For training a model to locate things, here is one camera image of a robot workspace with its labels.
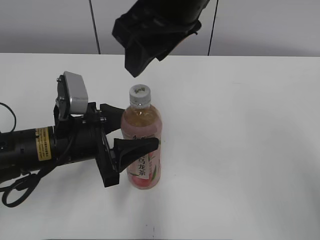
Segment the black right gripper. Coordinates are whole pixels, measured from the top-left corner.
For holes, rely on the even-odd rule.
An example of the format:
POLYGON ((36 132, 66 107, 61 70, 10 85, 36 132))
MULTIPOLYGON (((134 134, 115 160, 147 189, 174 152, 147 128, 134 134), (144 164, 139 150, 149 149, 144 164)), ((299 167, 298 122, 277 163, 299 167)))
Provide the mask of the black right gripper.
POLYGON ((169 54, 202 24, 200 0, 138 0, 118 17, 113 37, 125 50, 125 69, 138 77, 154 58, 169 54))

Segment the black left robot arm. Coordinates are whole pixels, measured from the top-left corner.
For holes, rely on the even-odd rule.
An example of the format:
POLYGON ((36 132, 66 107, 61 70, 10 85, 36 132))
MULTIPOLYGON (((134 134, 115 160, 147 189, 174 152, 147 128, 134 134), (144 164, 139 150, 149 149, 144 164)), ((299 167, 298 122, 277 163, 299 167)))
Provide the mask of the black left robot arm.
POLYGON ((53 163, 58 166, 95 159, 104 187, 119 184, 120 173, 137 159, 158 149, 159 139, 114 139, 107 135, 121 127, 124 109, 90 102, 86 113, 59 119, 54 107, 54 126, 2 133, 0 179, 8 181, 53 163))

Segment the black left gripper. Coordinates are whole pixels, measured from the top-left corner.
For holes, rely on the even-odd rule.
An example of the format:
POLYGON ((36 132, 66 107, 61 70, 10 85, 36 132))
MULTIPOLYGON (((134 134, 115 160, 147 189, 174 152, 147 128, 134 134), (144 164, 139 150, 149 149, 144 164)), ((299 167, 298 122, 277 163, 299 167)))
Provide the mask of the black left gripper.
POLYGON ((158 149, 156 137, 143 139, 114 139, 113 151, 107 135, 121 128, 125 109, 101 104, 97 109, 95 102, 87 105, 85 114, 69 115, 59 120, 59 109, 54 115, 54 153, 56 166, 95 159, 104 187, 119 184, 119 173, 139 158, 158 149))

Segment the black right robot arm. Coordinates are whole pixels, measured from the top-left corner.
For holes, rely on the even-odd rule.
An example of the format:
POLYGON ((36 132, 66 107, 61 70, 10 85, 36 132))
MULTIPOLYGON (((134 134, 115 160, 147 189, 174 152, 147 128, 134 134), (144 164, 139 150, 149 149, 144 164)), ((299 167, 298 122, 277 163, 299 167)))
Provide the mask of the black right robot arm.
POLYGON ((138 77, 183 40, 197 34, 207 0, 138 0, 114 22, 113 37, 124 48, 124 67, 138 77))

